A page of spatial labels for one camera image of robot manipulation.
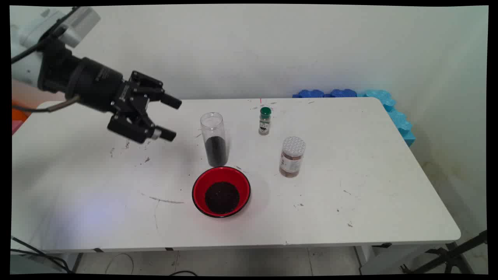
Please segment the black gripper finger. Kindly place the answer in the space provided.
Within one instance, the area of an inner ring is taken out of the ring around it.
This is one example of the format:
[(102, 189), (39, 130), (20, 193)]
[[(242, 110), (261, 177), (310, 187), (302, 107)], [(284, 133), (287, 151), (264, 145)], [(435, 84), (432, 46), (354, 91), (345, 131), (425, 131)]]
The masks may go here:
[(151, 102), (159, 101), (171, 108), (179, 109), (182, 101), (165, 92), (163, 83), (144, 73), (133, 71), (130, 75), (130, 83), (133, 84), (133, 94), (148, 98)]
[(177, 133), (156, 125), (148, 116), (147, 106), (132, 108), (130, 112), (115, 113), (107, 129), (129, 140), (143, 144), (159, 138), (172, 142)]

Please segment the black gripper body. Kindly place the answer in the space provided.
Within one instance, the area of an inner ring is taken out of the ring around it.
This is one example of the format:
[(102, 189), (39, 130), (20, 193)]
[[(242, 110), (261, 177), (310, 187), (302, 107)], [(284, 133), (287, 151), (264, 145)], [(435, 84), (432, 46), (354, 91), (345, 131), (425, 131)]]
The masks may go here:
[(87, 57), (78, 58), (59, 40), (41, 49), (39, 89), (63, 92), (70, 100), (100, 112), (130, 112), (128, 99), (137, 87), (151, 87), (151, 76), (134, 71), (126, 81), (123, 75)]

